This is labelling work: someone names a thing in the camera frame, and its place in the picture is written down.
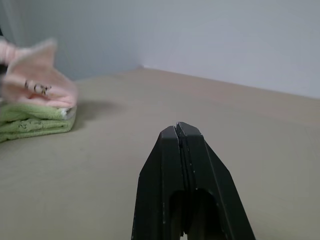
black clamp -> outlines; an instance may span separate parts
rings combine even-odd
[[[200,131],[163,130],[138,180],[132,240],[255,240],[230,172]]]

pink cloth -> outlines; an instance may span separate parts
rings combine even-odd
[[[9,65],[14,59],[30,52],[27,48],[17,48],[15,45],[0,40],[0,64]]]
[[[73,108],[77,104],[77,87],[54,68],[56,49],[56,42],[48,40],[15,55],[2,80],[3,99],[9,103]]]

